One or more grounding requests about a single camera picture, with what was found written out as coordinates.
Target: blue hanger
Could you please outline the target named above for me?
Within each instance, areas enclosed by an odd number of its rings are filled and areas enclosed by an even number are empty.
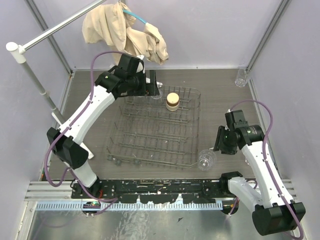
[[[134,14],[133,12],[130,12],[130,11],[125,10],[125,9],[123,9],[123,12],[124,12],[125,14],[129,14],[129,15],[131,15],[131,16],[134,16],[136,19],[140,20],[140,21],[143,22],[144,24],[147,23],[147,21],[143,20],[141,17],[139,17],[138,15]]]

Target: rack wire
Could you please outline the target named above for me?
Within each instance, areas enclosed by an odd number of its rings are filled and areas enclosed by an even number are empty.
[[[133,97],[122,99],[106,147],[106,159],[192,168],[198,160],[201,94],[194,88],[162,86],[162,104],[136,104]],[[179,108],[169,111],[169,93],[179,95]]]

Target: metal pole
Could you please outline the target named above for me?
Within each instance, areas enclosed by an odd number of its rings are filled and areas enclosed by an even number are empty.
[[[44,86],[42,86],[42,84],[40,83],[39,79],[35,75],[34,71],[31,69],[29,64],[27,62],[24,62],[24,63],[21,63],[21,66],[23,67],[25,72],[28,74],[28,76],[31,78],[34,85],[36,86],[36,88],[38,89],[40,94],[43,96],[46,103],[50,106],[50,108],[51,108],[52,112],[55,114],[55,116],[59,119],[59,121],[61,123],[64,123],[65,122],[64,117],[62,116],[61,112],[59,111],[59,109],[55,105],[54,101],[52,101],[51,97],[49,96],[49,94],[45,90]]]
[[[43,41],[44,39],[46,39],[47,37],[51,36],[52,34],[54,34],[55,32],[59,31],[60,29],[64,28],[65,26],[67,26],[68,24],[72,23],[74,20],[80,18],[82,15],[86,14],[87,12],[89,12],[90,10],[94,9],[95,7],[99,6],[100,4],[102,4],[103,2],[105,2],[106,0],[97,0],[94,1],[93,3],[91,3],[90,5],[84,7],[83,9],[81,9],[80,11],[78,11],[77,13],[75,13],[73,16],[67,18],[66,20],[64,20],[63,22],[59,23],[58,25],[49,28],[48,30],[44,31],[43,33],[41,33],[39,36],[37,36],[36,38],[32,39],[31,41],[27,42],[25,45],[23,45],[23,49],[24,50],[28,50],[30,48],[32,48],[34,45],[40,43],[41,41]]]
[[[44,17],[42,16],[42,14],[40,13],[36,3],[34,0],[24,0],[25,3],[28,5],[31,13],[33,14],[35,20],[37,21],[37,23],[39,24],[40,28],[42,31],[45,31],[47,29],[49,29]],[[60,47],[58,46],[56,40],[54,39],[53,36],[49,36],[48,37],[48,41],[51,45],[51,47],[53,48],[54,52],[56,53],[57,57],[60,59],[60,61],[62,62],[64,68],[66,69],[66,71],[71,74],[71,67],[68,64],[68,61],[66,60],[64,54],[62,53]]]
[[[274,32],[280,18],[284,14],[285,10],[287,9],[288,5],[290,4],[291,0],[282,0],[279,4],[277,10],[275,11],[269,26],[267,27],[261,41],[258,44],[258,47],[255,49],[255,52],[248,64],[247,70],[250,72],[256,63],[261,51],[264,49],[268,39],[270,38],[271,34]]]

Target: metal dish rack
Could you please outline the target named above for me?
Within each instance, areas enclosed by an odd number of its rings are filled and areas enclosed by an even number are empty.
[[[194,88],[178,86],[162,86],[160,90],[163,97],[159,106],[135,104],[133,97],[122,99],[105,151],[107,160],[116,165],[197,165],[201,94]],[[177,111],[166,108],[169,93],[179,95]]]

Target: dish rack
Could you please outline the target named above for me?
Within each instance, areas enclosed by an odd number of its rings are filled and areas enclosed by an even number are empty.
[[[162,103],[136,104],[134,97],[122,100],[106,147],[106,159],[142,165],[192,168],[198,161],[201,94],[194,88],[162,86]],[[169,93],[179,95],[179,108],[169,111]]]

